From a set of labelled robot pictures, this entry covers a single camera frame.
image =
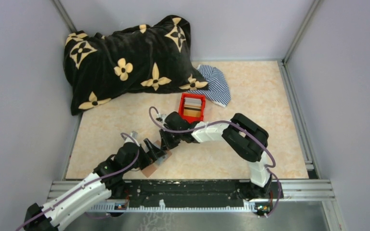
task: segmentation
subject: red frame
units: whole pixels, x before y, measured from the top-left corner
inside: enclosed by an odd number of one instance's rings
[[[185,98],[194,98],[194,99],[200,99],[202,100],[202,106],[200,108],[200,117],[193,117],[193,116],[185,116],[184,115],[184,102]],[[204,95],[196,95],[196,94],[190,94],[190,93],[182,93],[181,96],[181,102],[179,103],[179,109],[178,114],[188,121],[189,123],[192,123],[194,121],[203,121],[203,111],[205,109],[205,96]]]

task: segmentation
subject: marble-patterned tabletop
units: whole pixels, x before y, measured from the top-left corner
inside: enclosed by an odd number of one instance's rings
[[[276,61],[193,62],[222,70],[232,100],[226,108],[207,101],[205,121],[231,119],[242,113],[269,133],[268,149],[275,157],[279,178],[308,178],[302,150]],[[121,132],[138,132],[138,141],[159,139],[158,128],[148,116],[155,106],[162,114],[177,111],[180,93],[124,94],[83,114],[70,158],[66,179],[82,179],[123,145]],[[125,179],[147,179],[130,171]],[[248,179],[247,162],[225,142],[187,144],[172,150],[172,156],[148,179]]]

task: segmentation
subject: red container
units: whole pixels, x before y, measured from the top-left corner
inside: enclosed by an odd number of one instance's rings
[[[186,115],[184,115],[185,98],[200,99],[202,101],[202,105],[201,105],[201,108],[200,108],[200,117],[193,117],[193,116],[186,116]],[[203,121],[203,110],[204,109],[205,109],[205,96],[204,95],[196,95],[196,94],[182,93],[181,102],[179,103],[178,114],[183,119],[185,119],[189,123],[192,123],[194,121]]]

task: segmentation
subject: wall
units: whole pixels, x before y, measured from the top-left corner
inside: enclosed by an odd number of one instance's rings
[[[324,1],[288,68],[348,230],[370,230],[370,1]]]
[[[193,60],[284,58],[313,0],[62,0],[78,30],[90,35],[170,14],[191,23]]]
[[[68,34],[48,0],[0,0],[0,231],[46,200],[77,118],[62,69]]]

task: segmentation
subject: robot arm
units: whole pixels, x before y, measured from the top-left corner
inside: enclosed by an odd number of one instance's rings
[[[235,114],[230,121],[219,121],[209,126],[206,126],[206,122],[188,123],[177,112],[159,115],[157,120],[167,128],[159,131],[161,148],[145,139],[144,142],[148,148],[146,152],[135,140],[136,134],[131,133],[132,137],[126,139],[117,154],[101,162],[93,173],[78,185],[41,207],[36,203],[31,205],[26,212],[25,224],[17,230],[22,227],[26,231],[64,230],[74,219],[98,202],[110,197],[124,197],[125,183],[122,177],[125,172],[137,167],[144,169],[165,155],[164,151],[175,148],[181,141],[187,143],[226,141],[240,157],[248,161],[251,170],[251,187],[247,191],[250,196],[268,193],[271,176],[266,171],[265,153],[255,141],[246,134],[241,134],[234,125],[253,135],[265,147],[268,133],[244,115]]]

